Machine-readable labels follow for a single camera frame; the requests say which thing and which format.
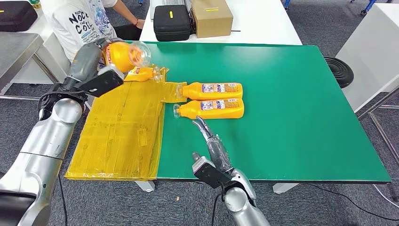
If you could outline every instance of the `yellow plastic sheet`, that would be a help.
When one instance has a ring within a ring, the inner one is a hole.
[[[166,68],[162,70],[163,80]],[[65,177],[75,180],[154,180],[162,142],[164,103],[179,83],[125,82],[97,98]]]

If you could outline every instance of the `green table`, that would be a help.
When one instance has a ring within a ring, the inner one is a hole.
[[[168,81],[240,82],[244,117],[208,120],[251,180],[386,183],[391,178],[316,46],[149,42]],[[201,133],[166,105],[158,179],[195,179]]]

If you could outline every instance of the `gray carpet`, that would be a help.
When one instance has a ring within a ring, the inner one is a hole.
[[[142,7],[135,0],[124,2],[138,18],[145,18],[149,5],[147,0]],[[292,0],[288,15],[304,44],[318,45],[323,54],[335,56],[361,21],[362,17],[358,14],[366,4],[366,0],[357,0],[352,4],[346,0]],[[107,13],[114,26],[127,23],[112,10],[107,10]],[[14,84],[7,94],[39,96],[48,88],[48,85]],[[399,97],[394,97],[391,102],[399,104]],[[30,101],[0,100],[0,171],[9,169],[36,123],[36,104]],[[61,169],[62,174],[69,165],[86,115],[87,112],[76,126]],[[376,115],[395,147],[399,148],[399,140],[396,139],[398,112],[378,110]],[[389,186],[378,185],[392,200],[399,194],[399,167],[371,120],[366,117],[361,124],[394,181]],[[134,182],[70,181],[62,178],[62,183],[70,226],[210,225],[213,199],[219,193],[219,190],[194,182],[157,182],[156,190],[152,193],[141,191]],[[259,208],[272,226],[397,225],[360,211],[340,196],[308,185],[299,185],[280,195],[272,192],[272,184],[253,183],[253,186]],[[385,201],[371,185],[321,186],[349,196],[367,210],[388,218],[399,218],[399,210]],[[62,225],[64,213],[58,185],[52,204],[49,225]],[[217,206],[215,225],[234,225],[221,202]]]

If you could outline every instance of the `black round pad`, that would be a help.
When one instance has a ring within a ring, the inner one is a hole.
[[[353,71],[344,61],[328,56],[325,56],[324,59],[337,80],[339,87],[345,88],[352,83]]]

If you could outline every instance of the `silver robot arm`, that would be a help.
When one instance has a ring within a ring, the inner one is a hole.
[[[204,136],[211,161],[193,153],[194,175],[213,188],[223,186],[224,202],[238,226],[270,226],[266,217],[256,207],[255,191],[243,172],[235,169],[218,135],[214,135],[205,121],[197,116],[192,121]]]
[[[44,226],[51,213],[57,175],[87,94],[96,97],[123,84],[113,65],[97,71],[102,49],[120,40],[85,44],[63,84],[55,84],[39,101],[39,121],[9,171],[0,179],[0,225]]]

